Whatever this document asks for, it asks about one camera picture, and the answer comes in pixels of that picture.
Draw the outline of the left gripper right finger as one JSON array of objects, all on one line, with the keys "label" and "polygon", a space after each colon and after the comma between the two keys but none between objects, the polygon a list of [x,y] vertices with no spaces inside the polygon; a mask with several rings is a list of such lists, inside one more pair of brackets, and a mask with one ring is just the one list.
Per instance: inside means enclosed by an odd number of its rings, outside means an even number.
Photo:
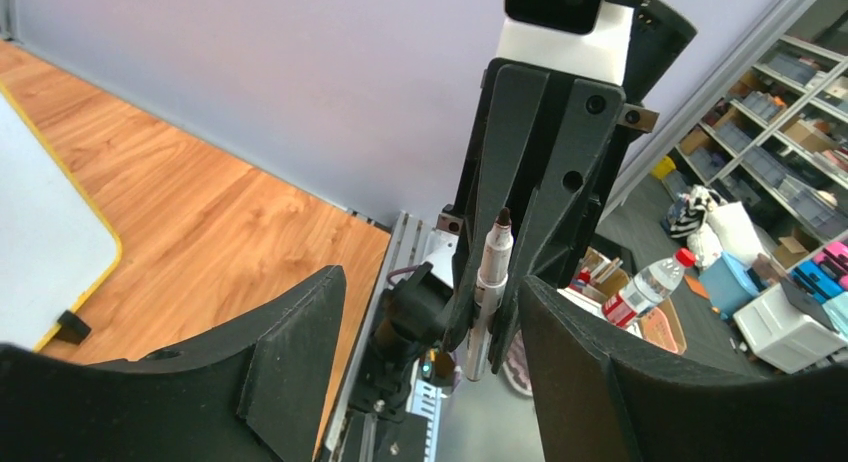
[{"label": "left gripper right finger", "polygon": [[535,278],[518,291],[548,461],[843,461],[847,368],[754,377],[609,324]]}]

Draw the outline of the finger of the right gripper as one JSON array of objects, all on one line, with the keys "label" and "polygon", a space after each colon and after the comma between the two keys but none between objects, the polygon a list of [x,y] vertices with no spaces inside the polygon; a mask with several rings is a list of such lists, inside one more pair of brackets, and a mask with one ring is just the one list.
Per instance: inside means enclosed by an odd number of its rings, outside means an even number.
[{"label": "finger of the right gripper", "polygon": [[508,205],[521,221],[492,328],[492,372],[500,370],[518,330],[522,279],[532,275],[556,285],[576,267],[583,251],[576,235],[584,213],[596,209],[589,200],[625,99],[621,87],[586,79],[556,82],[544,93],[513,192],[518,200]]},{"label": "finger of the right gripper", "polygon": [[472,293],[485,233],[515,185],[550,73],[517,62],[492,62],[485,71],[453,214],[462,222],[452,257],[454,294],[443,346],[456,349],[472,316]]}]

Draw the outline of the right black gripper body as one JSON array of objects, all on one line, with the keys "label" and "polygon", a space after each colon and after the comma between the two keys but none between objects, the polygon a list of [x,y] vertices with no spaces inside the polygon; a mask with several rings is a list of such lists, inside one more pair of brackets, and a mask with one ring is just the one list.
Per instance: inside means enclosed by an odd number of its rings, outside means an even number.
[{"label": "right black gripper body", "polygon": [[[619,113],[617,125],[609,143],[605,157],[606,163],[599,169],[597,179],[593,185],[595,195],[590,198],[589,202],[596,209],[584,213],[580,230],[576,235],[577,244],[583,248],[579,258],[588,247],[592,232],[598,224],[600,215],[608,202],[613,181],[622,165],[628,146],[641,135],[649,133],[656,123],[656,115],[648,112],[644,107],[643,101],[645,96],[693,40],[695,34],[694,26],[661,0],[645,0],[636,9],[635,19],[631,29],[624,84],[619,86],[622,88],[626,99]],[[515,61],[497,59],[494,56],[490,63],[492,62]],[[545,91],[551,88],[556,82],[569,82],[573,79],[596,81],[551,69],[537,68],[550,73],[550,79]],[[508,199],[508,205],[518,200],[513,192],[519,182],[518,173],[515,185]],[[515,244],[521,215],[518,212],[512,211],[508,205],[506,207],[511,213],[512,235]],[[453,205],[451,206],[450,213],[456,219],[460,236],[462,222],[458,216],[453,214]],[[560,281],[553,286],[565,285],[576,271],[577,263],[574,270],[565,270]]]}]

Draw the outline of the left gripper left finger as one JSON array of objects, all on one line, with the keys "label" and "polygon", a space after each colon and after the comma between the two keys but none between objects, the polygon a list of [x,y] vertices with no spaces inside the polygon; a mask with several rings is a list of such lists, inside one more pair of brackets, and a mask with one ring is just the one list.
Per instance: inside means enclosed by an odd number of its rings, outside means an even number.
[{"label": "left gripper left finger", "polygon": [[346,277],[277,298],[137,361],[76,365],[1,347],[5,461],[309,461]]}]

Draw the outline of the brown whiteboard marker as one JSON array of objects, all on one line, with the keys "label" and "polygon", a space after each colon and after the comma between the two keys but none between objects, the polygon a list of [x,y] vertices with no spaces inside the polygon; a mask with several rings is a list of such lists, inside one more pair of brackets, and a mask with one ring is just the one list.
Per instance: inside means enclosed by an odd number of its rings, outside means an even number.
[{"label": "brown whiteboard marker", "polygon": [[479,381],[488,370],[492,326],[508,282],[513,244],[511,213],[504,207],[486,234],[476,274],[474,302],[478,312],[469,331],[468,353],[463,369],[469,381]]}]

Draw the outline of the yellow-framed whiteboard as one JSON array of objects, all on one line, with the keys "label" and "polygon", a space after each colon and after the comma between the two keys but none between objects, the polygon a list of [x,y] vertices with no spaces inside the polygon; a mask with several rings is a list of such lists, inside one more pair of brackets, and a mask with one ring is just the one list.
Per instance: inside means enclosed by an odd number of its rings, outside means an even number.
[{"label": "yellow-framed whiteboard", "polygon": [[38,352],[115,271],[118,233],[1,90],[1,340]]}]

